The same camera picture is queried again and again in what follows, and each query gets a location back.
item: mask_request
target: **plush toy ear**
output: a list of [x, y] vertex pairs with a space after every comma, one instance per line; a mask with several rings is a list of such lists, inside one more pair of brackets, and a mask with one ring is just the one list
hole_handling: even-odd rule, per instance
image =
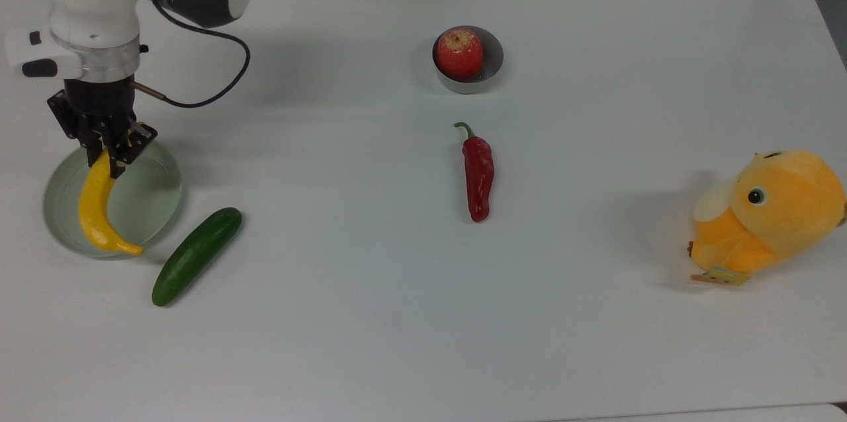
[[835, 226], [843, 226], [845, 222], [847, 222], [847, 202], [844, 203], [844, 217], [841, 217], [841, 220], [839, 220]]

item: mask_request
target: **yellow banana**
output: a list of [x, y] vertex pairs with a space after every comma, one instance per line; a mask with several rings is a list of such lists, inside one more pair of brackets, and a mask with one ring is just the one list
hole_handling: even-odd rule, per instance
[[88, 241], [100, 250], [140, 255], [144, 249], [125, 241], [109, 223], [106, 208], [114, 182], [109, 169], [109, 153], [104, 149], [88, 171], [82, 186], [82, 194], [79, 196], [79, 224], [82, 225], [82, 232]]

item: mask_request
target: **green cucumber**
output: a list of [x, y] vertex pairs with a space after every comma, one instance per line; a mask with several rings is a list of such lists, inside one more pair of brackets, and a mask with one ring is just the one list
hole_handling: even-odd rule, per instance
[[222, 208], [203, 220], [167, 259], [154, 284], [154, 305], [170, 304], [242, 226], [237, 208]]

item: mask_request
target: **red apple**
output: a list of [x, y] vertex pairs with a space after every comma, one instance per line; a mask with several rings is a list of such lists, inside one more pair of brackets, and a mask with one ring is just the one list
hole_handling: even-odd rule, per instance
[[451, 29], [441, 34], [435, 46], [435, 65], [447, 78], [468, 81], [482, 72], [482, 43], [468, 29]]

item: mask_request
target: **orange plush toy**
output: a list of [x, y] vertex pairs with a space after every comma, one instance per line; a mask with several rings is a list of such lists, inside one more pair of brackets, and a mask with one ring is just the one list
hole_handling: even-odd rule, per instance
[[756, 154], [741, 174], [708, 190], [693, 209], [692, 280], [743, 284], [760, 269], [808, 250], [847, 219], [844, 188], [816, 154]]

